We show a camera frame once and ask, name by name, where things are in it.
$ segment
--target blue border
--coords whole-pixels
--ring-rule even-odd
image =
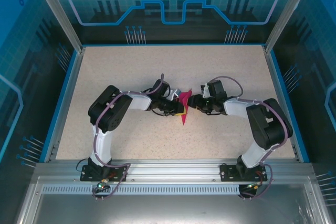
[[[70,61],[70,64],[69,64],[67,74],[65,75],[65,79],[64,79],[64,82],[63,82],[61,93],[59,94],[59,98],[58,98],[58,101],[57,101],[57,104],[56,104],[55,112],[54,112],[54,115],[53,115],[51,123],[50,123],[50,127],[49,127],[49,130],[48,130],[46,141],[44,143],[43,150],[42,150],[42,153],[41,153],[41,156],[40,156],[40,159],[39,159],[40,163],[44,163],[44,160],[47,156],[49,145],[50,145],[50,142],[51,142],[51,137],[52,137],[54,129],[55,129],[57,117],[59,115],[59,111],[60,111],[61,105],[63,103],[65,91],[68,87],[70,75],[71,75],[72,69],[74,67],[74,63],[75,63],[76,58],[77,58],[77,51],[74,50],[74,52],[72,54],[72,57],[71,57],[71,61]]]
[[[326,111],[328,113],[328,116],[330,118],[330,121],[332,123],[332,126],[334,126],[334,129],[336,131],[336,120],[335,117],[333,116],[331,109],[329,107],[329,101],[330,101],[330,95],[331,92],[336,89],[336,82],[334,82],[333,84],[331,84],[328,89],[327,89],[327,94],[325,95],[325,101],[324,101],[324,107],[326,108]]]
[[[274,63],[275,71],[277,73],[277,76],[278,76],[278,79],[279,79],[279,82],[280,82],[280,87],[282,89],[282,93],[284,94],[283,97],[285,98],[285,103],[286,103],[288,111],[289,111],[289,116],[292,120],[292,126],[293,126],[293,129],[295,131],[296,138],[298,140],[298,144],[299,144],[299,148],[300,148],[300,152],[301,152],[301,155],[302,155],[303,162],[304,163],[309,163],[309,157],[308,157],[306,148],[305,148],[304,143],[303,143],[302,135],[301,135],[301,132],[299,130],[299,125],[298,125],[298,122],[296,121],[296,118],[295,118],[295,115],[294,115],[294,110],[293,110],[292,104],[290,103],[289,95],[287,93],[286,86],[285,86],[285,83],[283,81],[283,78],[282,78],[282,75],[281,75],[281,72],[280,72],[280,68],[279,68],[279,65],[278,65],[278,61],[275,57],[273,49],[271,50],[271,57],[272,57],[272,60],[273,60],[273,63]]]

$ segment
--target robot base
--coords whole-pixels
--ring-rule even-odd
[[[110,182],[119,182],[124,171],[125,167],[121,168],[110,168],[106,166],[96,165],[90,158],[87,165],[83,165],[82,172],[80,175],[80,181],[89,181],[89,182],[100,182],[103,179],[108,179]]]
[[[260,165],[248,169],[242,177],[237,169],[237,165],[222,164],[219,167],[222,182],[259,182],[260,177],[256,174],[257,171],[263,175],[263,181],[267,181],[266,169]]]

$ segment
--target metal frame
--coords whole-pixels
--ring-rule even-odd
[[[52,152],[53,152],[53,147],[54,145],[58,145],[60,142],[60,139],[62,137],[62,133],[63,133],[63,128],[66,122],[66,118],[68,115],[68,111],[70,108],[70,104],[71,104],[71,98],[73,95],[73,92],[75,90],[75,85],[77,82],[77,78],[78,78],[78,74],[79,74],[79,70],[80,70],[80,66],[83,60],[83,56],[85,53],[85,49],[82,50],[81,53],[77,53],[75,55],[75,59],[74,59],[74,63],[73,63],[73,67],[71,69],[71,73],[69,76],[69,80],[68,83],[64,83],[64,85],[66,85],[66,89],[64,92],[64,97],[63,100],[61,101],[61,105],[57,114],[57,118],[55,121],[55,126],[53,128],[51,137],[50,137],[50,142],[48,144],[48,146],[44,146],[44,148],[47,148],[46,150],[46,155],[43,159],[43,157],[40,159],[40,162],[48,162]]]
[[[70,40],[72,46],[77,52],[81,52],[82,50],[82,44],[72,27],[72,24],[70,20],[68,19],[65,11],[63,10],[63,7],[59,0],[46,0],[51,11],[54,13],[56,19],[60,23],[64,33],[67,35],[68,39]]]
[[[297,124],[296,122],[293,122],[292,117],[289,113],[289,109],[288,109],[286,99],[285,99],[285,95],[284,95],[285,91],[282,90],[282,88],[281,88],[280,79],[279,79],[279,76],[277,75],[275,63],[272,59],[271,53],[267,52],[266,50],[264,50],[264,53],[265,53],[265,59],[266,59],[266,63],[267,63],[268,69],[269,69],[269,73],[271,75],[271,78],[272,78],[272,81],[273,81],[273,84],[274,84],[275,92],[276,92],[277,97],[278,97],[279,104],[282,107],[282,109],[284,110],[284,113],[285,113],[286,117],[288,118],[288,121],[290,122],[290,124],[291,125],[293,125],[294,123]],[[297,134],[300,134],[300,132],[296,132],[294,130],[293,131],[293,136],[290,138],[290,140],[291,140],[292,145],[294,146],[295,155],[297,156],[298,160],[300,162],[304,162],[302,152],[306,152],[306,150],[302,150],[300,148]]]
[[[271,34],[269,35],[265,47],[266,51],[270,52],[273,49],[273,46],[280,37],[282,31],[284,30],[289,18],[292,16],[293,12],[297,8],[300,0],[288,0],[285,7],[282,10],[282,13],[277,20]]]
[[[209,160],[119,160],[115,163],[128,163],[132,166],[123,186],[139,185],[202,185],[203,188],[238,185],[243,183],[221,182],[219,166],[222,163],[235,164],[235,159],[209,159]],[[278,185],[304,185],[307,194],[307,203],[310,205],[312,215],[316,223],[332,223],[328,211],[323,202],[316,177],[311,164],[271,159],[268,162],[274,171],[274,184]],[[37,164],[33,178],[28,189],[23,207],[21,209],[18,224],[33,223],[37,213],[38,204],[42,194],[47,194],[45,186],[71,186],[82,187],[95,183],[80,182],[80,174],[75,170],[77,161],[52,162]],[[76,195],[87,195],[87,192],[76,192]]]

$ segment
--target wire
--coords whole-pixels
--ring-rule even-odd
[[[159,83],[159,85],[158,85],[154,90],[152,90],[152,91],[150,91],[150,92],[147,92],[147,93],[143,93],[143,92],[134,92],[134,91],[125,91],[125,92],[121,92],[121,93],[119,93],[119,94],[118,94],[116,97],[114,97],[114,98],[112,99],[112,101],[106,106],[106,108],[101,112],[101,114],[99,115],[99,117],[98,117],[97,120],[96,120],[96,124],[95,124],[95,127],[94,127],[95,130],[96,130],[96,132],[95,132],[95,134],[94,134],[94,139],[93,139],[93,153],[95,154],[94,156],[96,157],[96,159],[98,160],[98,162],[99,162],[100,164],[102,164],[103,166],[110,167],[110,168],[123,168],[123,167],[126,167],[126,170],[125,170],[123,176],[121,177],[119,183],[117,184],[116,188],[115,188],[115,189],[114,189],[108,196],[106,196],[105,198],[111,197],[111,196],[114,194],[114,192],[116,191],[116,189],[118,189],[118,186],[120,185],[120,183],[122,182],[122,180],[125,178],[125,176],[126,176],[126,174],[127,174],[127,171],[128,171],[128,169],[130,168],[131,164],[130,164],[130,163],[127,163],[127,164],[123,164],[123,165],[109,165],[109,164],[104,163],[104,162],[100,159],[100,157],[99,157],[98,154],[97,154],[97,138],[98,138],[98,132],[99,132],[99,127],[98,127],[99,122],[100,122],[100,120],[102,119],[102,117],[105,115],[105,113],[112,107],[112,105],[114,105],[114,103],[115,103],[115,102],[116,102],[122,95],[124,95],[124,94],[140,94],[140,95],[142,95],[142,94],[146,94],[146,95],[147,95],[147,94],[152,94],[152,93],[156,92],[156,91],[160,88],[160,86],[162,85],[163,79],[164,79],[164,74],[161,74],[161,79],[160,79],[160,83]]]
[[[272,181],[273,181],[273,170],[272,170],[272,167],[271,167],[270,165],[268,165],[268,164],[261,164],[261,166],[267,166],[267,167],[269,168],[269,170],[270,170],[270,173],[271,173],[271,176],[270,176],[270,179],[269,179],[269,183],[268,183],[268,185],[266,186],[265,190],[262,191],[262,192],[261,192],[260,194],[258,194],[257,196],[254,196],[253,194],[250,194],[250,193],[241,193],[241,194],[248,195],[248,196],[250,196],[250,197],[253,198],[253,199],[258,199],[258,198],[260,198],[262,195],[264,195],[264,194],[268,191],[268,189],[269,189],[269,187],[271,186]]]
[[[159,113],[155,112],[153,109],[152,109],[152,112],[153,112],[155,115],[165,116],[165,115],[163,115],[163,114],[159,114]]]
[[[259,175],[259,178],[260,178],[260,185],[263,184],[263,181],[262,181],[262,173],[260,171],[256,171],[256,174]]]
[[[166,96],[165,96],[165,97],[163,97],[163,98],[167,98],[168,96],[170,96],[170,93],[172,92],[172,90],[170,89],[170,85],[168,85],[168,88],[169,88],[168,95],[166,95]]]
[[[264,107],[266,107],[267,109],[269,109],[270,112],[273,113],[273,115],[275,115],[275,117],[278,119],[278,121],[280,122],[282,128],[283,128],[283,132],[284,132],[284,137],[283,137],[283,141],[281,142],[281,144],[275,146],[273,149],[271,148],[269,150],[269,152],[260,160],[260,163],[262,164],[265,159],[277,148],[280,148],[282,147],[286,142],[287,142],[287,139],[288,139],[288,131],[287,131],[287,128],[286,128],[286,125],[285,125],[285,122],[283,121],[283,119],[281,118],[281,116],[268,104],[262,102],[262,101],[257,101],[257,100],[247,100],[247,99],[241,99],[241,98],[238,98],[238,101],[241,101],[241,102],[248,102],[248,103],[253,103],[253,104],[260,104]]]
[[[77,163],[77,165],[76,165],[76,170],[77,170],[78,172],[81,172],[81,170],[77,169],[78,166],[79,166],[79,164],[82,163],[84,160],[87,160],[87,159],[88,159],[88,158],[83,158],[82,160],[80,160],[80,161]]]
[[[113,189],[113,191],[112,191],[110,194],[108,194],[107,196],[105,196],[105,197],[101,197],[101,200],[110,198],[110,197],[111,197],[111,196],[118,190],[118,188],[119,188],[121,182],[122,182],[122,181],[124,180],[124,178],[126,177],[126,174],[127,174],[128,170],[129,170],[130,166],[131,166],[131,165],[128,165],[128,166],[127,166],[127,168],[126,168],[124,174],[121,176],[119,182],[117,183],[117,185],[116,185],[116,187]],[[95,188],[92,190],[92,196],[94,196],[96,199],[98,199],[97,194],[96,194],[97,189],[98,189],[98,186],[95,187]]]
[[[217,76],[216,78],[212,79],[211,81],[215,81],[215,80],[218,80],[218,79],[229,79],[229,80],[232,80],[234,81],[235,83],[237,83],[237,85],[240,87],[240,94],[237,95],[237,97],[241,97],[243,94],[244,94],[244,89],[243,89],[243,86],[234,78],[230,77],[230,76]]]

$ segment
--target speckled beige tabletop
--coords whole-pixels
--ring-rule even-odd
[[[81,64],[57,159],[90,156],[93,144],[88,109],[100,93],[114,85],[142,91],[165,74],[172,89],[201,92],[200,85],[226,75],[244,87],[246,99],[276,98],[261,46],[132,46],[88,47]],[[239,94],[229,80],[228,95]],[[235,116],[207,116],[189,109],[180,116],[157,116],[129,110],[115,130],[113,159],[237,158],[253,141],[249,122]],[[294,157],[290,141],[271,157]]]

